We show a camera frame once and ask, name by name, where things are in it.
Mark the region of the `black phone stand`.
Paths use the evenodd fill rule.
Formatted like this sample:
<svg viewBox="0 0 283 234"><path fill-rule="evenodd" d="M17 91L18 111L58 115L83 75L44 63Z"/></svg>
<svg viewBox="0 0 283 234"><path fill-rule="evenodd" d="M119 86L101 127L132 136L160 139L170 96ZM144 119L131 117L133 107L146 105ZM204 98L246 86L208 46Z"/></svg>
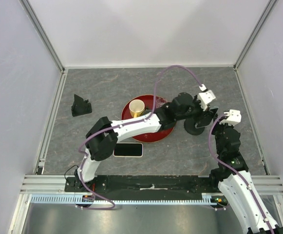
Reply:
<svg viewBox="0 0 283 234"><path fill-rule="evenodd" d="M197 128L195 120L193 118L188 118L184 122L184 129L190 135L198 136L203 133L203 131L205 130L205 127Z"/></svg>

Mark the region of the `black phone clear case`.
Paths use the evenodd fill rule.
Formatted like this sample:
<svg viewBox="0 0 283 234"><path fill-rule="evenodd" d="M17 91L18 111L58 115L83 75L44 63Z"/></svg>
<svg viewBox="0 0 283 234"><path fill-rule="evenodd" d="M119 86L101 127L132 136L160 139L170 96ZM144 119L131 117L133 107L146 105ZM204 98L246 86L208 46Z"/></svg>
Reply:
<svg viewBox="0 0 283 234"><path fill-rule="evenodd" d="M196 120L195 127L196 128L203 128L213 121L213 119L216 117L219 107L214 106L208 108L203 114Z"/></svg>

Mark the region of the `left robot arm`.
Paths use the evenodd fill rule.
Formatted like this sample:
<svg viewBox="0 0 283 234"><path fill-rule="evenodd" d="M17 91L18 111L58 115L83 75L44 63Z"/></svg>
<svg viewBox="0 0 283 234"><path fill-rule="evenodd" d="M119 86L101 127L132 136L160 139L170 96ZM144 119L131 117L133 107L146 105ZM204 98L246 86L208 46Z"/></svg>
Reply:
<svg viewBox="0 0 283 234"><path fill-rule="evenodd" d="M180 93L172 102L156 108L140 117L126 120L110 121L100 118L86 135L79 152L84 154L83 161L77 169L75 186L82 192L89 191L92 180L101 161L109 158L117 143L137 135L157 133L175 126L184 119L193 119L198 127L209 125L210 103L216 99L211 90L192 97Z"/></svg>

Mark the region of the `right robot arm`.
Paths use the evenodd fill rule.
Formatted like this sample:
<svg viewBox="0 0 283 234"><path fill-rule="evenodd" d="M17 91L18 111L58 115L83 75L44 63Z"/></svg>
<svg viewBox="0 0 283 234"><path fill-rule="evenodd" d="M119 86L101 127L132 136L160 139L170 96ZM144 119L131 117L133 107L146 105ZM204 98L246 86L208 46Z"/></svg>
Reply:
<svg viewBox="0 0 283 234"><path fill-rule="evenodd" d="M208 138L214 138L208 149L218 162L218 168L211 170L209 188L221 192L235 213L245 234L283 234L275 218L264 205L243 156L239 151L241 134L223 117L214 120Z"/></svg>

